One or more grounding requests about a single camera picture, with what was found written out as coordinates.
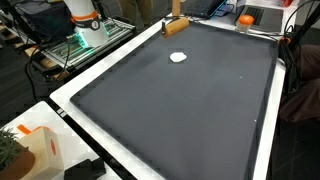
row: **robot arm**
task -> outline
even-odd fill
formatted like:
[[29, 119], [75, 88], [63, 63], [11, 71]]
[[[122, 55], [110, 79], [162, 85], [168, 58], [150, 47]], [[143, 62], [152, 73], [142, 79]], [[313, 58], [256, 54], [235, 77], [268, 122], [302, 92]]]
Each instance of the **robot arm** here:
[[82, 39], [83, 47], [97, 47], [109, 40], [109, 33], [100, 21], [91, 0], [64, 0], [74, 23], [75, 32]]

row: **orange object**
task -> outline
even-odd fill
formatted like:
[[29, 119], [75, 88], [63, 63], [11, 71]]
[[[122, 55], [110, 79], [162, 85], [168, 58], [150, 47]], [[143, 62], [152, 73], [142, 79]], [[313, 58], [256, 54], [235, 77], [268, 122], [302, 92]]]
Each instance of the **orange object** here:
[[24, 134], [30, 134], [31, 131], [29, 129], [27, 129], [24, 125], [20, 124], [18, 127], [17, 127], [22, 133]]
[[280, 41], [286, 41], [287, 44], [289, 44], [291, 42], [291, 39], [282, 37], [281, 39], [279, 39], [278, 43], [280, 43]]
[[185, 17], [173, 21], [172, 23], [169, 23], [165, 27], [165, 34], [163, 35], [164, 38], [168, 38], [184, 29], [186, 29], [189, 26], [189, 20]]
[[282, 0], [282, 7], [289, 7], [291, 5], [291, 3], [293, 2], [293, 0]]
[[242, 15], [239, 17], [238, 21], [243, 25], [252, 25], [252, 23], [254, 22], [254, 18], [249, 15]]
[[87, 19], [94, 19], [98, 16], [98, 12], [97, 11], [93, 11], [91, 14], [86, 15], [86, 16], [74, 16], [72, 15], [72, 18], [76, 21], [84, 21]]
[[47, 130], [49, 130], [50, 131], [50, 128], [48, 128], [48, 127], [45, 127], [45, 126], [38, 126], [38, 127], [36, 127], [34, 130], [32, 130], [32, 131], [30, 131], [28, 128], [26, 128], [24, 125], [22, 125], [22, 124], [20, 124], [19, 126], [17, 126], [17, 129], [19, 129], [22, 133], [24, 133], [25, 135], [28, 135], [28, 134], [30, 134], [31, 132], [33, 132], [33, 131], [35, 131], [35, 130], [37, 130], [37, 129], [39, 129], [39, 128], [45, 128], [45, 129], [47, 129]]
[[172, 0], [172, 16], [180, 16], [180, 0]]

